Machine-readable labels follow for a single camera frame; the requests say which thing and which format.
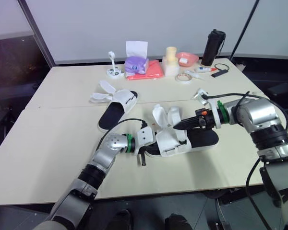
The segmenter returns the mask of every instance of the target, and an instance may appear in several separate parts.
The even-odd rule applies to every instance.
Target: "person's foot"
[[[133,221],[131,212],[123,209],[118,212],[112,221],[108,224],[105,230],[132,230]]]
[[[171,214],[165,219],[166,230],[192,230],[191,225],[182,215]]]

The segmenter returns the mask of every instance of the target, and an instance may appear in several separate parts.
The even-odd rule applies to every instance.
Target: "tape roll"
[[[190,84],[192,76],[187,73],[180,73],[175,77],[175,80],[181,84]]]

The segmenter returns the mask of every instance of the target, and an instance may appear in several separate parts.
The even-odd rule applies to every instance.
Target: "black water bottle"
[[[206,49],[203,55],[203,60],[201,62],[202,66],[210,67],[212,65],[212,62],[216,58],[221,44],[224,44],[225,37],[226,34],[222,31],[216,29],[211,31],[211,33],[208,35]]]

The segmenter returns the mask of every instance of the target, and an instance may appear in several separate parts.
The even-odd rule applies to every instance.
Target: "white wall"
[[[126,40],[148,41],[148,55],[167,46],[202,54],[213,29],[230,53],[254,0],[26,0],[56,64],[125,57]]]
[[[288,0],[260,0],[235,56],[288,58]]]
[[[0,0],[0,39],[33,35],[17,0]]]

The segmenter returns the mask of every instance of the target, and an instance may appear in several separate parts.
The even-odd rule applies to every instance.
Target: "shoe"
[[[118,212],[105,230],[132,230],[133,219],[129,210],[123,209]]]

